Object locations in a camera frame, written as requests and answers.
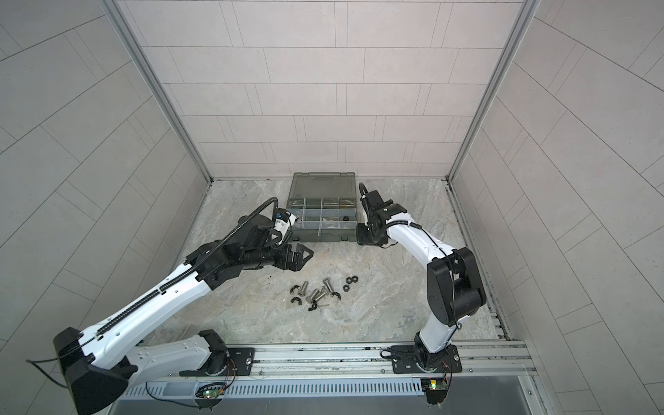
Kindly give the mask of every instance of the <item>black mounting plate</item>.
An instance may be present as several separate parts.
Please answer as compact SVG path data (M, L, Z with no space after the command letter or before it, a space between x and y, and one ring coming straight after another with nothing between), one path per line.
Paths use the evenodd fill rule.
M447 368L444 365L441 365L438 367L433 372L424 372L420 367L417 365L417 362L415 361L415 353L414 349L415 346L391 346L390 349L394 351L398 351L401 353L407 353L410 356L413 356L412 358L408 357L403 357L396 362L394 359L392 360L392 370L396 374L402 374L402 373L444 373L447 371ZM457 351L457 348L455 345L449 345L447 348L445 348L444 352L439 352L439 353L445 353L443 357L443 361L448 364L450 369L452 370L452 373L459 373L463 370L461 367L461 359L459 360L454 360L454 356L458 356L459 352Z

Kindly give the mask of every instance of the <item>cable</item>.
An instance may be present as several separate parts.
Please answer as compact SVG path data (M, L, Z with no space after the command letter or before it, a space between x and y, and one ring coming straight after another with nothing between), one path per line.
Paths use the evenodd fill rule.
M94 337L90 338L90 340L88 340L87 342L83 343L82 345L78 345L78 346L76 346L75 348L69 350L69 352L63 354L62 356L54 357L53 359L46 359L46 360L43 360L43 361L32 361L32 360L30 360L30 359L25 359L25 361L28 362L28 363L30 363L32 366L36 367L37 370L40 371L41 373L43 373L44 376L47 377L47 379L49 379L51 382L55 383L56 385L58 385L58 386L61 387L61 388L69 389L69 388L67 387L67 385L62 384L62 383L58 382L57 380L53 379L53 378L52 378L48 373L46 373L46 371L44 371L44 369L42 369L37 363L47 363L47 362L59 361L60 359L63 359L63 358L65 358L65 357L71 355L73 352L75 352L75 351L79 351L80 349L83 348L83 346L87 345L89 342L91 342L91 341L93 341L93 340L94 340Z
M226 244L226 242L228 242L233 237L233 235L235 235L240 229L242 229L243 226L248 224L253 218L258 216L259 213L261 213L266 207L270 206L272 203L274 203L274 207L272 209L272 223L274 223L274 220L277 215L277 209L279 208L279 200L275 197L270 197L268 200L264 201L259 207L254 209L253 212L245 216L244 220L238 223L238 225L235 226L235 228L233 228L226 236L224 236L214 248L210 249L205 255L203 255L203 257L197 261L197 264L195 266L189 268L187 271L184 271L182 274L178 275L177 277L173 278L167 283L159 286L158 290L152 290L151 292L149 292L147 295L145 295L137 302L129 306L126 310L115 316L111 321L104 324L99 330L97 330L96 335L97 336L103 335L111 328L113 328L113 326L118 324L120 321L124 320L128 315L132 314L134 311L139 309L143 304L147 303L149 300L153 299L154 297L157 297L166 289L174 286L175 284L179 283L180 281L184 280L186 277L196 272L199 266L204 264L205 261L207 261L216 251L219 250L219 248L224 246L224 244Z
M176 404L176 405L180 405L180 406L186 406L187 408L196 408L196 409L198 409L198 410L203 409L202 406L198 406L198 405L187 405L187 404L182 404L182 403L180 403L180 402L175 402L174 400L159 399L158 397L156 397L156 396L154 396L152 393L150 393L150 389L147 387L147 382L145 383L145 391L147 392L148 395L150 395L150 397L151 397L152 399L155 399L155 400L160 400L160 401L162 401L162 402L170 402L171 404Z

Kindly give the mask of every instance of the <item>gray marble surface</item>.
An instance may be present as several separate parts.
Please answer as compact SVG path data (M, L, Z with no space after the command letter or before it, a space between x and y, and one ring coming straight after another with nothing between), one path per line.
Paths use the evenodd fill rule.
M444 182L367 179L363 183L369 190L378 189L384 200L401 204L446 244L464 245ZM183 252L222 238L240 216L270 196L277 196L284 207L290 184L290 180L215 182ZM359 218L364 220L364 212ZM305 245L315 253L302 271L271 266L243 271L240 277L180 310L156 328L146 343L176 341L204 329L216 330L228 344L411 341L424 326L430 313L426 271L405 248L396 245L380 249L352 242ZM345 293L341 288L346 277L352 275L358 275L359 282L351 284L351 290ZM324 297L320 304L329 305L311 312L304 303L298 306L290 302L293 285L307 280L311 290L320 287L326 277L341 293L341 301ZM454 336L496 338L486 306Z

